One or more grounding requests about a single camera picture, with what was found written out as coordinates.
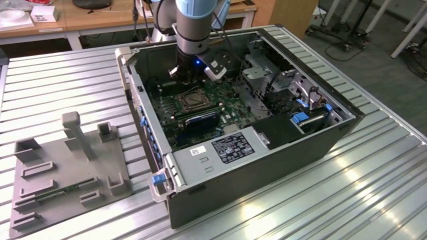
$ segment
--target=motherboard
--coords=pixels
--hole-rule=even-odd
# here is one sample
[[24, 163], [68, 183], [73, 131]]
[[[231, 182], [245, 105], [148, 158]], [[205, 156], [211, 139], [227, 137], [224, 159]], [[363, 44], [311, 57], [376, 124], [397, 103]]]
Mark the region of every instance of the motherboard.
[[236, 81], [204, 81], [195, 86], [156, 85], [149, 99], [173, 151], [217, 138], [256, 121], [239, 94]]

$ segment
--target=barcode label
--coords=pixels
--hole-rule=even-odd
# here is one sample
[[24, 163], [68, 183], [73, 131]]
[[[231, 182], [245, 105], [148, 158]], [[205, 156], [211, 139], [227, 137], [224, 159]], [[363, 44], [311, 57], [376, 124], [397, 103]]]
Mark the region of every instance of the barcode label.
[[40, 33], [57, 32], [57, 31], [62, 31], [62, 28], [49, 28], [49, 29], [40, 29], [38, 30]]
[[205, 151], [207, 151], [205, 146], [199, 146], [189, 150], [192, 156], [203, 154]]

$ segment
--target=white sticker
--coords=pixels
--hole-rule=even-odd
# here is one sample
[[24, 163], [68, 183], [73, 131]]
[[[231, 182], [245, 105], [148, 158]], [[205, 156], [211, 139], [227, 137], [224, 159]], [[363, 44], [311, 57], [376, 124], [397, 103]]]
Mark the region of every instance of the white sticker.
[[62, 28], [49, 28], [49, 29], [38, 30], [40, 33], [57, 32], [57, 31], [62, 31]]
[[189, 150], [192, 156], [196, 156], [197, 154], [203, 154], [205, 151], [207, 151], [205, 146], [199, 146]]
[[212, 65], [213, 68], [216, 68], [219, 63], [213, 60], [213, 62], [211, 62], [211, 65]]

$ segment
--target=small white box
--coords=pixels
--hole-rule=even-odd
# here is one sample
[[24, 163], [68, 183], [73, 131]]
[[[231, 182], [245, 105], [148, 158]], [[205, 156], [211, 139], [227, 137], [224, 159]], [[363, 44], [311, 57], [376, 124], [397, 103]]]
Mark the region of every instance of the small white box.
[[58, 11], [54, 6], [33, 6], [30, 18], [34, 23], [50, 23], [58, 19]]
[[14, 29], [24, 29], [33, 27], [33, 21], [29, 17], [28, 12], [25, 12], [25, 15], [22, 18], [20, 18], [16, 21], [0, 21], [0, 32], [9, 31]]

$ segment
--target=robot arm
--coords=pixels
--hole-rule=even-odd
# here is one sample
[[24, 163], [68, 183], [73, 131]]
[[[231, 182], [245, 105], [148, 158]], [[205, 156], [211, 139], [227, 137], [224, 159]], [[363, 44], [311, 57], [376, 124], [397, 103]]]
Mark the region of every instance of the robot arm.
[[152, 0], [153, 24], [163, 34], [176, 36], [177, 63], [169, 74], [180, 75], [185, 83], [200, 67], [213, 81], [227, 72], [223, 59], [208, 45], [211, 28], [219, 29], [224, 24], [229, 5], [231, 0]]

